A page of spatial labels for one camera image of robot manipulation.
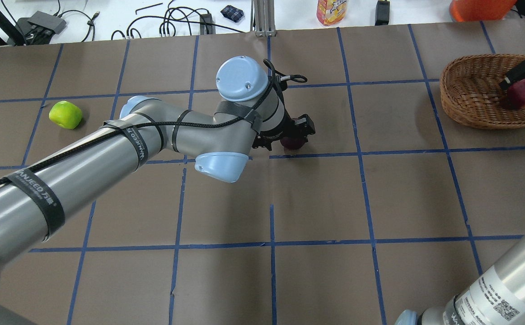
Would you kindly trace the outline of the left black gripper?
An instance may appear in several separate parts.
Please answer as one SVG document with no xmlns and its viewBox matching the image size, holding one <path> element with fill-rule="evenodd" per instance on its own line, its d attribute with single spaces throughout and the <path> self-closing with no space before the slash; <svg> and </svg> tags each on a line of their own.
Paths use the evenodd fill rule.
<svg viewBox="0 0 525 325">
<path fill-rule="evenodd" d="M 294 135 L 293 138 L 298 143 L 307 143 L 309 137 L 316 134 L 314 121 L 308 114 L 303 114 L 293 120 L 289 115 L 284 115 L 274 128 L 267 131 L 260 131 L 254 139 L 252 148 L 265 148 L 268 151 L 272 151 L 273 142 L 280 141 L 281 138 L 292 133 Z"/>
</svg>

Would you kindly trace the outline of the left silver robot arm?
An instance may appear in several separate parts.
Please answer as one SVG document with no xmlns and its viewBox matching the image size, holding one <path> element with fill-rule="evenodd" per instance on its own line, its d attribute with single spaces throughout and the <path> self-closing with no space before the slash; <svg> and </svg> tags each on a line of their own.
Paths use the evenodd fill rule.
<svg viewBox="0 0 525 325">
<path fill-rule="evenodd" d="M 5 267 L 56 234 L 79 210 L 167 149 L 195 160 L 195 169 L 226 183 L 243 173 L 250 152 L 275 141 L 296 150 L 314 135 L 307 115 L 290 117 L 288 82 L 271 61 L 232 57 L 216 74 L 222 100 L 210 116 L 136 95 L 120 117 L 89 136 L 0 178 L 0 275 Z M 0 305 L 0 325 L 32 322 Z"/>
</svg>

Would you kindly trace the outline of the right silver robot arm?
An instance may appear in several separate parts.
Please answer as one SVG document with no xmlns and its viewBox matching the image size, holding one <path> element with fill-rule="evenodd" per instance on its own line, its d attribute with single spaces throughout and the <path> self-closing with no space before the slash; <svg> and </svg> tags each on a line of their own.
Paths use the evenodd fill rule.
<svg viewBox="0 0 525 325">
<path fill-rule="evenodd" d="M 457 58 L 441 74 L 440 94 L 448 117 L 467 127 L 525 127 L 525 56 Z M 407 309 L 395 323 L 525 325 L 525 235 L 444 308 Z"/>
</svg>

